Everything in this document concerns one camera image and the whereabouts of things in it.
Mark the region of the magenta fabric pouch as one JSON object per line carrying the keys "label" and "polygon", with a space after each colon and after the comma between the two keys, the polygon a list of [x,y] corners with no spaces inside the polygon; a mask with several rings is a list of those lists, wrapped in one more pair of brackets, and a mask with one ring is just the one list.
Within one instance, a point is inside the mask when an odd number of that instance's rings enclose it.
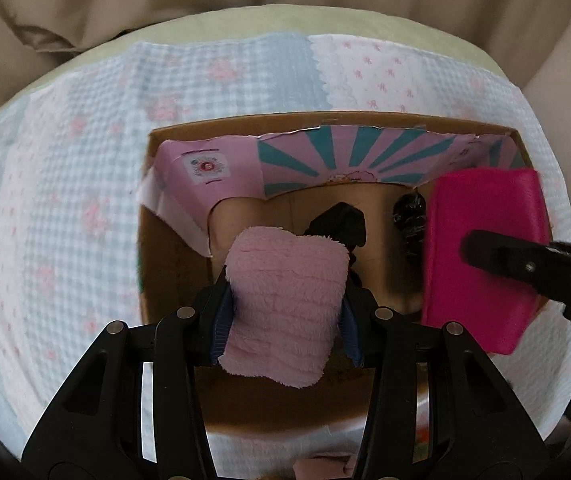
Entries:
{"label": "magenta fabric pouch", "polygon": [[539,175],[472,168],[435,180],[424,240],[425,326],[461,324],[487,353],[514,352],[540,300],[529,253],[550,240]]}

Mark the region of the pink teal cardboard box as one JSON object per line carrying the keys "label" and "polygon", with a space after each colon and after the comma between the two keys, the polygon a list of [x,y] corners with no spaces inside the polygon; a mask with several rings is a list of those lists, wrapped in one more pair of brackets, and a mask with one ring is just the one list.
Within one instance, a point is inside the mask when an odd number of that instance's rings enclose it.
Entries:
{"label": "pink teal cardboard box", "polygon": [[353,250],[363,286],[380,306],[422,315],[425,235],[401,247],[393,207],[412,192],[429,203],[436,179],[472,168],[533,165],[514,129],[421,115],[255,115],[153,131],[139,191],[142,315],[158,322],[194,304],[250,226],[303,234],[340,202],[365,215],[366,245]]}

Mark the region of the light blue checkered blanket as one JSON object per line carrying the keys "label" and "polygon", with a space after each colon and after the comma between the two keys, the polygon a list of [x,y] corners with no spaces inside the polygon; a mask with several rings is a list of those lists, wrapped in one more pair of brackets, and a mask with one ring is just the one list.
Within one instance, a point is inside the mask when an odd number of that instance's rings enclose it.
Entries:
{"label": "light blue checkered blanket", "polygon": [[378,110],[517,129],[557,240],[571,202],[517,87],[474,64],[373,38],[273,32],[143,42],[0,110],[0,440],[20,455],[102,327],[141,321],[136,192],[149,133],[228,116]]}

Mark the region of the pale green mattress sheet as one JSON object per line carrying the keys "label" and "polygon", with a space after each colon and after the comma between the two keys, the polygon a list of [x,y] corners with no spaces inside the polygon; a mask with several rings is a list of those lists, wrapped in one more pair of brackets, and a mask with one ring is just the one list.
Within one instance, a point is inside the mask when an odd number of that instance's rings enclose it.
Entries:
{"label": "pale green mattress sheet", "polygon": [[269,4],[188,15],[126,32],[71,58],[58,68],[50,68],[39,75],[29,76],[27,81],[17,84],[14,90],[7,91],[0,102],[5,105],[31,87],[46,84],[47,80],[58,73],[95,63],[101,58],[110,58],[140,41],[155,44],[194,44],[251,38],[269,32],[351,35],[392,41],[456,58],[500,77],[505,74],[491,55],[471,42],[407,18],[332,6]]}

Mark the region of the pink fluffy sock roll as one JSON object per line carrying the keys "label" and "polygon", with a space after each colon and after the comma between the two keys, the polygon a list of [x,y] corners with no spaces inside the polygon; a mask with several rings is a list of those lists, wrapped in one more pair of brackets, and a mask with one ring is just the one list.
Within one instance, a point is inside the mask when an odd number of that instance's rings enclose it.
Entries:
{"label": "pink fluffy sock roll", "polygon": [[324,236],[252,226],[232,243],[234,320],[220,366],[291,388],[319,382],[339,329],[348,249]]}

